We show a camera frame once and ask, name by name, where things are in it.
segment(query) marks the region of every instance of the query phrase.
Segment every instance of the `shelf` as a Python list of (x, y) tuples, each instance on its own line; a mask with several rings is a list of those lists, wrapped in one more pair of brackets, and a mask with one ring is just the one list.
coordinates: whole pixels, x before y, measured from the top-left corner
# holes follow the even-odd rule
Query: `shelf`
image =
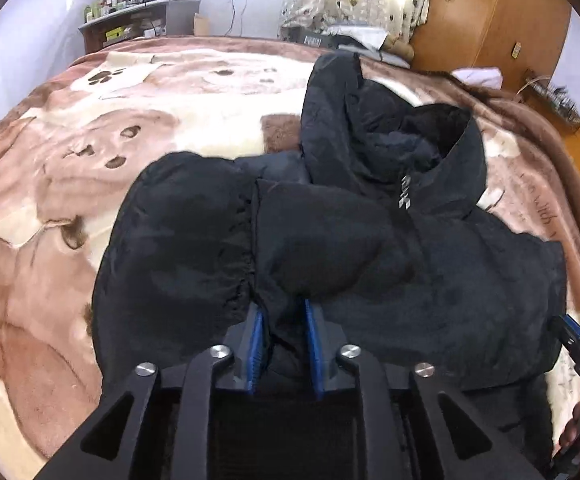
[[(186, 0), (154, 0), (153, 2), (147, 2), (144, 4), (138, 4), (138, 5), (133, 5), (130, 7), (125, 7), (124, 9), (117, 10), (116, 12), (112, 12), (106, 16), (101, 16), (100, 18), (96, 18), (96, 19), (92, 20), (91, 22), (84, 23), (83, 25), (81, 25), (78, 28), (78, 30), (81, 30), (81, 31), (86, 30), (89, 27), (96, 25), (97, 23), (106, 22), (107, 20), (113, 20), (117, 16), (122, 16), (124, 14), (131, 14), (132, 12), (139, 12), (140, 10), (143, 10), (143, 9), (149, 9), (150, 7), (155, 7), (155, 6), (159, 6), (159, 5), (166, 5), (168, 2), (183, 2), (183, 1), (186, 1)], [(200, 2), (201, 0), (188, 0), (188, 1)]]

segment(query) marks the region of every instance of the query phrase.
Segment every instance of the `human hand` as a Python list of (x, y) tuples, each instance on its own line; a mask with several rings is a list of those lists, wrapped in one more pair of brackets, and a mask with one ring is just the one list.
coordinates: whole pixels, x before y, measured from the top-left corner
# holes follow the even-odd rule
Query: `human hand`
[(559, 437), (559, 445), (561, 447), (569, 446), (574, 442), (577, 437), (577, 422), (580, 417), (580, 401), (575, 405), (572, 410), (572, 418), (566, 424), (566, 427)]

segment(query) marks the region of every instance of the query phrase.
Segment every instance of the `brown blanket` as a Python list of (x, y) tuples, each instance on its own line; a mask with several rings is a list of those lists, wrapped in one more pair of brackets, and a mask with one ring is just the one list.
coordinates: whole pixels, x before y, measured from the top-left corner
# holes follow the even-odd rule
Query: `brown blanket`
[[(94, 409), (90, 296), (125, 192), (148, 163), (189, 150), (234, 158), (298, 147), (311, 64), (276, 41), (161, 38), (77, 60), (0, 122), (0, 471), (31, 479)], [(580, 176), (530, 108), (443, 76), (364, 61), (413, 104), (470, 107), (483, 131), (480, 201), (515, 231), (563, 243), (580, 321)], [(562, 355), (549, 375), (556, 432), (577, 400)]]

